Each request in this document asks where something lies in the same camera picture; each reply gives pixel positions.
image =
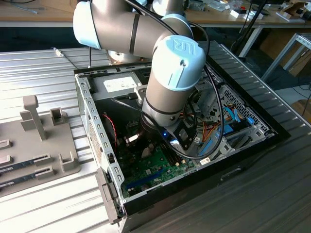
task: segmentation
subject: gray fixture plate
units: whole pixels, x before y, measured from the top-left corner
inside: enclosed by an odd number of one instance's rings
[[[54,175],[40,180],[32,179],[13,186],[4,187],[0,191],[0,197],[68,176],[80,170],[69,124],[66,122],[61,125],[53,126],[50,114],[40,116],[40,119],[48,137],[47,140],[43,141],[40,140],[36,129],[24,131],[20,123],[21,120],[0,124],[0,141],[8,139],[12,143],[11,147],[0,150],[0,158],[10,155],[13,159],[12,163],[0,166],[0,170],[2,167],[28,161],[43,154],[50,154],[52,161],[40,164],[39,166],[32,165],[12,172],[3,173],[0,175],[0,183],[23,177],[34,173],[35,170],[48,166],[52,166]],[[62,171],[59,154],[62,155],[63,162],[70,161],[70,154],[72,154],[74,158],[73,169]]]

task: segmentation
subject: light blue joint cap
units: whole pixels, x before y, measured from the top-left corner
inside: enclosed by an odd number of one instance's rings
[[[165,20],[167,18],[176,18],[176,19],[182,21],[183,23],[185,23],[188,26],[188,28],[189,28],[189,30],[190,30],[190,32],[192,34],[192,38],[193,38],[193,32],[191,30],[191,26],[190,26],[190,24],[188,23],[188,21],[187,21],[187,19],[185,17],[183,17],[183,16],[181,16],[179,14],[168,14],[168,15],[164,16],[162,18],[162,20]]]
[[[152,70],[165,88],[187,91],[198,83],[205,61],[205,52],[196,41],[182,35],[171,35],[159,42]]]
[[[102,49],[97,39],[89,1],[77,4],[73,14],[73,32],[80,44]]]

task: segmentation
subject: wooden desk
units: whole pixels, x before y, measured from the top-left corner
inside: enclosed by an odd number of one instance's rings
[[[246,9],[249,9],[249,3],[245,3]],[[278,15],[276,15],[277,9],[268,9],[269,15],[264,16],[263,19],[257,20],[254,24],[254,27],[264,26],[269,28],[279,28],[279,27],[305,27],[306,25],[311,27],[311,21],[305,23],[288,23],[286,20],[282,19]],[[205,27],[241,27],[245,19],[244,18],[234,18],[230,15],[230,10],[225,10],[219,12],[210,7],[206,7],[206,11],[204,12],[196,12],[196,11],[186,11],[186,16],[189,21],[199,23]]]
[[[41,7],[38,1],[22,5],[29,8]],[[244,6],[248,9],[249,3],[245,1]],[[45,10],[37,10],[38,14],[34,14],[0,1],[0,27],[72,27],[73,13],[49,7],[44,8]],[[270,15],[255,22],[253,26],[255,29],[241,51],[240,57],[247,55],[264,28],[311,28],[311,22],[288,23],[276,15],[277,9],[270,9],[269,12]],[[189,21],[199,23],[203,27],[240,28],[245,22],[243,18],[236,19],[231,16],[229,10],[219,12],[208,6],[205,12],[188,10],[186,16]]]
[[[38,14],[0,1],[0,27],[72,27],[73,13],[41,6],[38,1],[19,5],[34,8]]]

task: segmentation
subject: metal frame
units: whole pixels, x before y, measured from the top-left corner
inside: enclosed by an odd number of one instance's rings
[[[264,75],[261,78],[263,81],[269,78],[270,74],[275,70],[277,65],[283,60],[286,54],[294,46],[296,41],[301,43],[301,46],[297,50],[297,52],[295,52],[295,54],[291,57],[291,59],[286,63],[286,65],[284,66],[285,70],[288,70],[291,67],[291,65],[301,56],[303,49],[305,47],[311,50],[311,33],[304,33],[304,34],[295,33],[295,35],[292,36],[292,38],[287,43],[287,45],[284,47],[284,49],[280,52],[277,58],[272,62],[270,67],[264,73]]]
[[[254,42],[257,40],[257,37],[261,33],[263,29],[263,26],[259,26],[255,28],[249,37],[248,41],[246,42],[244,48],[242,49],[241,53],[239,54],[239,57],[245,57],[247,53],[250,51],[251,47],[253,46]]]

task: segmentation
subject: black plastic part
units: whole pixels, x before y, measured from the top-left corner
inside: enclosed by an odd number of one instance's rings
[[[174,131],[174,135],[176,136],[177,140],[179,141],[180,145],[184,150],[188,150],[192,139],[195,137],[196,128],[188,128],[185,123],[182,121],[177,129]]]
[[[247,119],[242,119],[241,122],[234,121],[232,124],[230,124],[230,126],[234,131],[240,131],[250,127],[251,124],[247,121]]]

